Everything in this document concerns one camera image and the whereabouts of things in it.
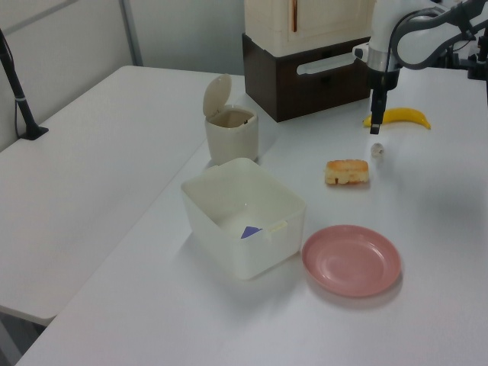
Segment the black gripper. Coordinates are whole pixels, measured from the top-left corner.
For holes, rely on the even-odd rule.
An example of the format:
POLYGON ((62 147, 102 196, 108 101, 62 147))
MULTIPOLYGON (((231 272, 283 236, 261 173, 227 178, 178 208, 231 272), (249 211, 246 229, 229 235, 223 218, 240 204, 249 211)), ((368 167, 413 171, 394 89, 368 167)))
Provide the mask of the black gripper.
POLYGON ((387 104, 387 93, 385 91, 395 89, 399 77, 400 71, 398 69, 389 72, 368 70, 368 87, 372 89, 370 134, 379 134, 387 104))

